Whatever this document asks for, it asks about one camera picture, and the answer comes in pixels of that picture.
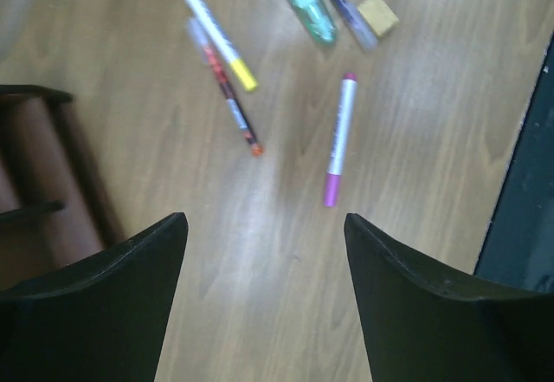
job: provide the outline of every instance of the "marker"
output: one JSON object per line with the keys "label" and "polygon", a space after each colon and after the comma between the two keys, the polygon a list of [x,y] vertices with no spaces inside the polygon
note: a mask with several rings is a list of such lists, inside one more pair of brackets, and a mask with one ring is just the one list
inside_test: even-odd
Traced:
{"label": "marker", "polygon": [[241,129],[242,136],[250,146],[252,154],[255,157],[262,155],[263,148],[261,148],[260,143],[258,142],[254,128],[248,121],[248,118],[242,109],[241,102],[239,102],[235,90],[233,89],[233,85],[231,85],[231,82],[225,74],[221,63],[217,60],[216,52],[212,48],[211,43],[209,42],[208,37],[206,36],[206,33],[204,33],[202,25],[200,25],[197,18],[189,19],[187,30],[189,31],[190,38],[192,38],[192,41],[200,50],[204,61],[211,66],[214,76],[219,83],[219,87],[227,100],[229,109],[235,118],[236,124]]}
{"label": "marker", "polygon": [[358,11],[358,8],[348,0],[332,0],[332,3],[345,20],[346,26],[358,40],[358,43],[366,50],[375,48],[378,43],[377,37]]}
{"label": "marker", "polygon": [[193,10],[196,17],[208,33],[209,38],[216,45],[225,61],[229,64],[236,77],[239,78],[244,89],[252,92],[258,86],[258,82],[252,76],[252,73],[236,51],[233,43],[225,35],[217,20],[211,14],[208,6],[203,0],[185,0],[190,9]]}
{"label": "marker", "polygon": [[353,73],[345,74],[338,104],[337,125],[335,126],[335,138],[333,140],[331,160],[327,170],[327,181],[325,185],[324,203],[327,207],[337,205],[338,192],[340,189],[340,177],[343,173],[345,162],[346,145],[354,110],[354,99],[358,82]]}

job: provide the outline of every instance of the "beige block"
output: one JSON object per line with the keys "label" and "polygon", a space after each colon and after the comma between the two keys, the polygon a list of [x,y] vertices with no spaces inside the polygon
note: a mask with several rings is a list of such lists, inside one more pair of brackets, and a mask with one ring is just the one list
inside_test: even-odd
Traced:
{"label": "beige block", "polygon": [[400,22],[384,0],[365,0],[358,9],[377,37],[383,37]]}

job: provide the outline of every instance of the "wooden table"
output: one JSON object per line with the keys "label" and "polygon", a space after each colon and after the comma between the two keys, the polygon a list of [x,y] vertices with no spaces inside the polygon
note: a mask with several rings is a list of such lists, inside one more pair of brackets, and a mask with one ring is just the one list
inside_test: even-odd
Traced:
{"label": "wooden table", "polygon": [[[79,96],[129,234],[187,214],[159,381],[370,380],[345,214],[472,271],[554,0],[386,0],[402,23],[370,55],[342,25],[319,51],[286,0],[206,1],[259,78],[241,96],[263,158],[188,40],[182,0],[38,0],[0,76]],[[326,209],[345,71],[358,102],[340,204]]]}

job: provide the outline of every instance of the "green glue bottle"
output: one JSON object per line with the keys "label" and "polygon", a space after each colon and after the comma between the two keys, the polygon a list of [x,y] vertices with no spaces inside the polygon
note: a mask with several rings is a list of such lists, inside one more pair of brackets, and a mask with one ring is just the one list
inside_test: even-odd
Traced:
{"label": "green glue bottle", "polygon": [[312,37],[330,45],[337,40],[337,29],[323,0],[288,0]]}

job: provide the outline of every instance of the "yellow marker end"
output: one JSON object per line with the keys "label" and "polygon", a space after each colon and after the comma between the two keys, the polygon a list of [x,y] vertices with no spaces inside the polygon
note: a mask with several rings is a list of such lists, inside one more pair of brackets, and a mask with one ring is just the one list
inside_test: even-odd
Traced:
{"label": "yellow marker end", "polygon": [[246,64],[244,64],[241,59],[236,59],[229,65],[233,72],[235,72],[236,77],[238,77],[239,81],[241,81],[242,85],[244,86],[244,90],[246,90],[247,92],[252,92],[258,87],[258,82],[252,76],[252,73],[250,73],[250,69],[247,67]]}

